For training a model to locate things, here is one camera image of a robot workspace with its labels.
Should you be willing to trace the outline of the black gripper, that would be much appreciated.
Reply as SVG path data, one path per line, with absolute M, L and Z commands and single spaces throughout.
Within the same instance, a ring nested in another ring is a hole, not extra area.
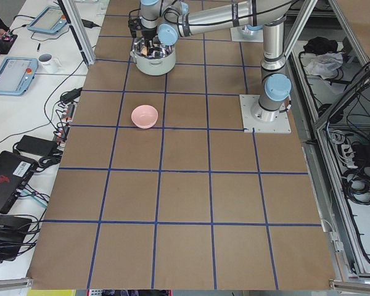
M 146 42 L 149 42 L 153 40 L 157 35 L 157 29 L 156 28 L 143 28 L 141 30 L 142 36 L 145 39 Z

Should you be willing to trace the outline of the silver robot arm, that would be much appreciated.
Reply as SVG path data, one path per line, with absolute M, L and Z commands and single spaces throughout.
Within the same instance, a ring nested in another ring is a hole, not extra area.
M 179 38 L 240 27 L 263 29 L 263 73 L 278 73 L 286 63 L 284 21 L 292 1 L 231 2 L 189 12 L 184 1 L 141 1 L 139 15 L 128 21 L 132 37 L 140 31 L 144 44 L 154 41 L 173 48 Z

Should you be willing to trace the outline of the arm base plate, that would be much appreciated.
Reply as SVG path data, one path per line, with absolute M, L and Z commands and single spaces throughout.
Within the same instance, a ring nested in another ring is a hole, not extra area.
M 241 94 L 240 109 L 245 133 L 290 134 L 289 117 L 284 103 L 275 111 L 267 111 L 259 105 L 259 95 Z
M 242 27 L 231 28 L 231 40 L 236 42 L 263 42 L 263 27 L 245 25 Z

